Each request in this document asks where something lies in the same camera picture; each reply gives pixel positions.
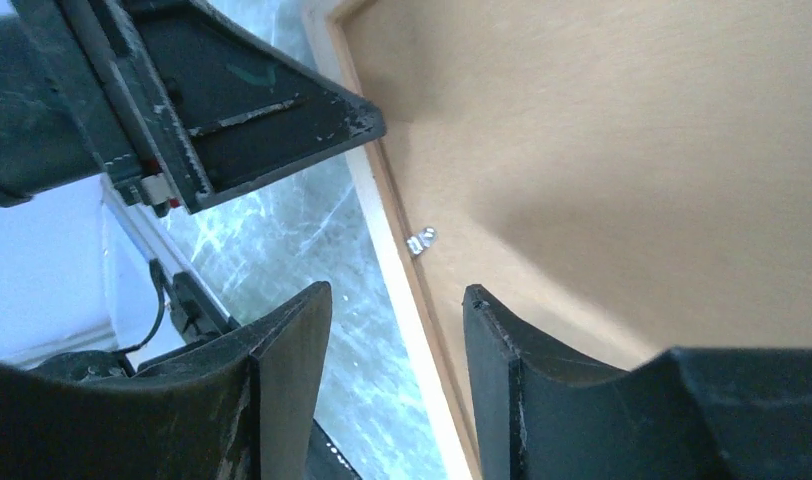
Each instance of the wooden board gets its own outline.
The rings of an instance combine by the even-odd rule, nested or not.
[[[349,86],[389,126],[351,167],[395,240],[439,232],[399,259],[467,422],[470,283],[624,368],[674,344],[812,346],[812,2],[336,14]]]

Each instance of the gray marble surface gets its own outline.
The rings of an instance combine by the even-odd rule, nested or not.
[[[296,2],[213,5],[313,64]],[[364,478],[445,478],[343,157],[194,216],[175,210],[163,224],[242,323],[329,281],[333,324],[316,418]]]

